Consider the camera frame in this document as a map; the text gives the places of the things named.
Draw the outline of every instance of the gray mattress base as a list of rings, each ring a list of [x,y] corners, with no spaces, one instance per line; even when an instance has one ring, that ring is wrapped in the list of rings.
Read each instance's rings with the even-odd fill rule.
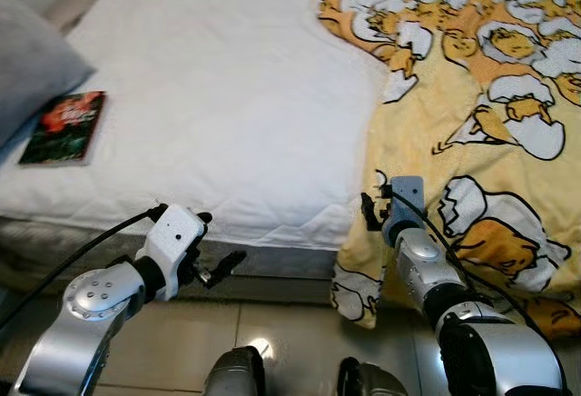
[[[0,217],[0,284],[17,291],[30,290],[59,262],[100,233],[89,228]],[[116,234],[65,271],[48,292],[57,293],[76,275],[104,267],[122,255],[133,258],[144,241],[142,235]],[[329,303],[334,251],[252,247],[207,240],[200,243],[199,249],[203,264],[210,268],[232,251],[245,251],[247,257],[234,276],[214,289],[208,291],[194,283],[181,291],[181,297]]]

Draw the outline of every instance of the gray pillow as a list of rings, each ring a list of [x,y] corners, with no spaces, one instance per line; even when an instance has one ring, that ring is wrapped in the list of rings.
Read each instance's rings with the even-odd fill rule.
[[[0,0],[0,146],[92,72],[44,19],[17,0]]]

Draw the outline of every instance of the white sheet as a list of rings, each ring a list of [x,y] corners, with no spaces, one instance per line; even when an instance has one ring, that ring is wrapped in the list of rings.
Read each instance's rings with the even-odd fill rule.
[[[0,215],[107,228],[160,201],[212,212],[213,240],[341,245],[385,74],[312,0],[99,0],[69,39],[110,95],[93,160],[21,169],[22,144]]]

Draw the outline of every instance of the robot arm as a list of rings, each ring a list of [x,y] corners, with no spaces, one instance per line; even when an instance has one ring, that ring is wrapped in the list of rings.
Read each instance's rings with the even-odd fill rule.
[[[420,177],[393,178],[391,192],[423,212]],[[397,197],[392,197],[382,233],[396,249],[400,279],[436,332],[453,395],[564,394],[559,363],[548,343],[469,290],[422,220]]]
[[[196,245],[211,220],[209,213],[195,215],[170,205],[134,262],[114,262],[75,278],[10,394],[92,394],[112,337],[144,303],[153,298],[169,301],[195,278],[212,287],[244,258],[243,252],[234,252],[213,271],[197,264]]]

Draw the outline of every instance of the tile floor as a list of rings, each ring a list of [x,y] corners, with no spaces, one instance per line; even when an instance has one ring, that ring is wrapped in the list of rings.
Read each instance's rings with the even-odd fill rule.
[[[0,377],[13,379],[56,314],[43,299],[0,336]],[[369,332],[322,306],[258,302],[153,302],[114,339],[97,396],[201,394],[208,371],[233,346],[263,348],[269,396],[334,394],[340,360],[354,356],[391,371],[410,396],[447,395],[430,328],[415,313],[381,310]],[[581,349],[562,348],[574,394],[581,394]]]

